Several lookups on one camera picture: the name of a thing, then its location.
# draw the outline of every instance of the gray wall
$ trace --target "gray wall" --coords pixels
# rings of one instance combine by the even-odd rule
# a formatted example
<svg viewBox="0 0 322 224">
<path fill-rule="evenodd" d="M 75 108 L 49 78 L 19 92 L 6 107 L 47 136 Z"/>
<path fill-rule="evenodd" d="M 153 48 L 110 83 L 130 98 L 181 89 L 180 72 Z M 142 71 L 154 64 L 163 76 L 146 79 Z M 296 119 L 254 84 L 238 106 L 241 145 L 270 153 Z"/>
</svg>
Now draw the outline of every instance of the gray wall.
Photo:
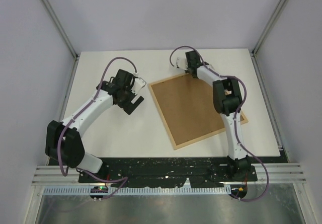
<svg viewBox="0 0 322 224">
<path fill-rule="evenodd" d="M 286 147 L 322 212 L 322 0 L 290 0 L 258 56 Z"/>
<path fill-rule="evenodd" d="M 50 0 L 77 52 L 253 48 L 278 0 Z"/>
<path fill-rule="evenodd" d="M 73 60 L 39 0 L 0 0 L 0 222 L 22 223 Z"/>
</svg>

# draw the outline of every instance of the wire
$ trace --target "wire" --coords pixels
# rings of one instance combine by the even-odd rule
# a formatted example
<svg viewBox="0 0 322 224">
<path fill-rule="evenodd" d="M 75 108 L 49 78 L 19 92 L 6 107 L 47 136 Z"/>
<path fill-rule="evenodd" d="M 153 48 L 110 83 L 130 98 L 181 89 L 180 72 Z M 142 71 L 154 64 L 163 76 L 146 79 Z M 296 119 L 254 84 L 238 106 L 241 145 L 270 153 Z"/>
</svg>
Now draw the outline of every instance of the wire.
<svg viewBox="0 0 322 224">
<path fill-rule="evenodd" d="M 192 49 L 192 50 L 194 50 L 196 53 L 197 53 L 197 55 L 200 57 L 200 60 L 201 60 L 201 63 L 206 67 L 206 69 L 207 70 L 209 70 L 210 72 L 212 72 L 213 74 L 215 74 L 216 76 L 218 76 L 218 77 L 222 77 L 222 78 L 229 78 L 229 79 L 235 79 L 235 80 L 237 80 L 240 84 L 241 84 L 241 86 L 243 87 L 243 89 L 244 89 L 244 98 L 242 99 L 242 101 L 241 101 L 241 103 L 240 103 L 240 105 L 237 107 L 237 109 L 236 109 L 236 111 L 235 111 L 235 113 L 234 113 L 234 117 L 233 117 L 233 119 L 234 119 L 234 128 L 235 128 L 235 136 L 236 136 L 236 139 L 237 139 L 237 144 L 240 146 L 240 147 L 242 147 L 242 149 L 243 150 L 245 150 L 248 154 L 250 154 L 257 162 L 259 162 L 262 166 L 263 166 L 263 168 L 264 168 L 264 170 L 265 170 L 265 173 L 266 173 L 266 179 L 267 179 L 267 182 L 266 182 L 266 187 L 265 187 L 265 190 L 263 191 L 263 193 L 260 195 L 260 196 L 258 196 L 258 197 L 256 197 L 256 198 L 253 198 L 253 199 L 240 199 L 241 201 L 244 201 L 244 202 L 251 202 L 251 201 L 256 201 L 256 200 L 259 200 L 260 198 L 262 198 L 266 193 L 267 193 L 267 191 L 268 191 L 268 187 L 269 187 L 269 175 L 268 175 L 268 171 L 267 171 L 267 168 L 266 168 L 266 166 L 264 165 L 264 163 L 258 158 L 258 157 L 256 157 L 253 153 L 251 153 L 242 143 L 241 143 L 241 141 L 240 141 L 240 139 L 239 139 L 239 136 L 238 136 L 238 133 L 237 133 L 237 120 L 236 120 L 236 117 L 237 117 L 237 113 L 239 113 L 240 112 L 240 109 L 242 108 L 242 106 L 243 106 L 243 104 L 245 103 L 245 101 L 246 101 L 246 97 L 247 97 L 247 89 L 246 89 L 246 85 L 242 82 L 242 80 L 241 79 L 239 79 L 238 77 L 235 77 L 235 76 L 221 76 L 219 73 L 217 73 L 217 72 L 215 72 L 211 67 L 208 67 L 209 65 L 207 65 L 206 64 L 206 62 L 204 61 L 204 59 L 202 58 L 202 56 L 201 56 L 201 54 L 194 48 L 194 47 L 191 47 L 191 46 L 187 46 L 187 45 L 184 45 L 184 46 L 180 46 L 180 47 L 178 47 L 178 48 L 176 48 L 176 49 L 174 49 L 173 51 L 172 51 L 172 53 L 170 54 L 170 64 L 172 65 L 172 66 L 174 66 L 174 64 L 172 63 L 172 61 L 171 61 L 171 58 L 172 58 L 172 55 L 174 54 L 174 52 L 176 52 L 178 49 L 181 49 L 181 48 L 189 48 L 189 49 Z"/>
<path fill-rule="evenodd" d="M 116 60 L 118 60 L 118 59 L 123 59 L 123 60 L 126 60 L 126 61 L 128 61 L 129 63 L 131 63 L 131 65 L 133 65 L 133 67 L 134 67 L 134 71 L 135 71 L 135 73 L 137 73 L 137 68 L 136 68 L 136 66 L 135 66 L 135 64 L 131 61 L 131 60 L 129 60 L 128 58 L 125 58 L 125 57 L 115 57 L 115 58 L 113 58 L 108 64 L 107 64 L 107 66 L 106 66 L 106 68 L 105 68 L 105 70 L 104 70 L 104 72 L 103 72 L 103 74 L 102 74 L 102 77 L 101 77 L 101 80 L 100 80 L 100 84 L 99 84 L 99 86 L 98 86 L 98 89 L 97 89 L 97 91 L 96 91 L 96 93 L 95 93 L 95 95 L 94 95 L 94 97 L 93 97 L 93 99 L 91 99 L 78 113 L 76 113 L 75 114 L 75 116 L 66 124 L 66 126 L 64 127 L 64 129 L 62 130 L 62 132 L 61 132 L 61 134 L 60 134 L 60 136 L 59 136 L 59 139 L 58 139 L 58 144 L 57 144 L 57 155 L 58 155 L 58 163 L 59 163 L 59 168 L 60 168 L 60 171 L 61 171 L 61 173 L 62 173 L 62 175 L 63 176 L 67 176 L 68 175 L 68 167 L 66 168 L 66 172 L 65 172 L 65 170 L 64 170 L 64 167 L 63 167 L 63 163 L 62 163 L 62 157 L 61 157 L 61 143 L 62 143 L 62 140 L 63 140 L 63 137 L 64 137 L 64 135 L 65 135 L 65 133 L 66 133 L 66 131 L 68 130 L 68 128 L 69 128 L 69 126 L 73 123 L 73 122 L 75 122 L 75 120 L 87 109 L 87 108 L 89 108 L 89 106 L 90 105 L 92 105 L 92 103 L 95 101 L 95 99 L 97 98 L 97 96 L 99 95 L 99 92 L 100 92 L 100 90 L 101 90 L 101 87 L 102 87 L 102 84 L 103 84 L 103 80 L 104 80 L 104 77 L 105 77 L 105 74 L 106 74 L 106 72 L 107 72 L 107 70 L 108 70 L 108 68 L 110 67 L 110 65 L 114 62 L 114 61 L 116 61 Z M 127 177 L 124 177 L 124 178 L 121 178 L 121 179 L 118 179 L 118 180 L 102 180 L 102 179 L 100 179 L 100 178 L 98 178 L 98 177 L 96 177 L 94 174 L 92 174 L 91 172 L 89 172 L 89 171 L 86 171 L 86 170 L 83 170 L 85 173 L 87 173 L 88 175 L 91 175 L 94 179 L 96 179 L 96 180 L 100 180 L 100 181 L 102 181 L 103 183 L 117 183 L 117 182 L 120 182 L 120 181 L 122 181 L 122 180 L 124 180 L 125 178 L 126 178 L 126 180 L 127 180 Z"/>
</svg>

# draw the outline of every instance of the white table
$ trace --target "white table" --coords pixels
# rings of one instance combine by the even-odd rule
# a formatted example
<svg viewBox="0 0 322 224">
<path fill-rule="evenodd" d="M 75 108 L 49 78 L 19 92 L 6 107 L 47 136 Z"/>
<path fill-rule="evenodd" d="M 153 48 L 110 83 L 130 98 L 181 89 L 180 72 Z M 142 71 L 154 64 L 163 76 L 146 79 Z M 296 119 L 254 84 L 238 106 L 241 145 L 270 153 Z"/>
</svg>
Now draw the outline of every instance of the white table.
<svg viewBox="0 0 322 224">
<path fill-rule="evenodd" d="M 186 50 L 174 54 L 184 57 Z M 205 61 L 221 74 L 236 75 L 244 81 L 248 97 L 243 112 L 249 122 L 242 126 L 246 147 L 257 156 L 279 156 L 274 132 L 247 49 L 203 49 Z M 116 56 L 131 59 L 139 75 L 148 83 L 182 73 L 170 67 L 171 50 L 82 52 L 72 84 L 65 117 L 72 114 L 94 92 L 107 63 Z M 123 68 L 133 72 L 124 60 L 111 65 L 105 79 Z M 83 137 L 87 152 L 98 157 L 225 157 L 225 132 L 190 146 L 173 150 L 168 134 L 155 107 L 148 87 L 140 91 L 145 100 L 129 116 L 117 106 L 105 111 Z"/>
</svg>

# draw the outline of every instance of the wooden tray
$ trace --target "wooden tray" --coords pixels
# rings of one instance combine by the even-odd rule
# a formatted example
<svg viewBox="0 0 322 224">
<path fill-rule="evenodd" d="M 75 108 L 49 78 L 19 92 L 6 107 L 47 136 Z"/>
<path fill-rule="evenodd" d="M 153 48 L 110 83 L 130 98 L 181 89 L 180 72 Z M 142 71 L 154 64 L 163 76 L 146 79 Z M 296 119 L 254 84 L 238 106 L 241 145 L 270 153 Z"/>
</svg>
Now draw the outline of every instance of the wooden tray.
<svg viewBox="0 0 322 224">
<path fill-rule="evenodd" d="M 151 83 L 149 89 L 175 150 L 225 131 L 212 88 L 204 81 L 181 74 Z M 248 122 L 243 113 L 240 118 Z"/>
</svg>

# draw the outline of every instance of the gray floor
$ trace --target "gray floor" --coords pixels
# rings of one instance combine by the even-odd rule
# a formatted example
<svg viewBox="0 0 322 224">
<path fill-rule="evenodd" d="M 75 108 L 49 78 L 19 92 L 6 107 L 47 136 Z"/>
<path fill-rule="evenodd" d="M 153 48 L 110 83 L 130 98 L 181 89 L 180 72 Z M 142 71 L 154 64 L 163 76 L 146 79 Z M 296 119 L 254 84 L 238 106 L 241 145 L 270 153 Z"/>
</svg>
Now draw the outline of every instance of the gray floor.
<svg viewBox="0 0 322 224">
<path fill-rule="evenodd" d="M 264 187 L 250 185 L 247 198 L 258 196 Z M 305 223 L 292 184 L 272 184 L 265 197 L 251 203 L 228 195 L 115 196 L 84 203 L 87 200 L 91 199 L 44 196 L 36 223 Z"/>
</svg>

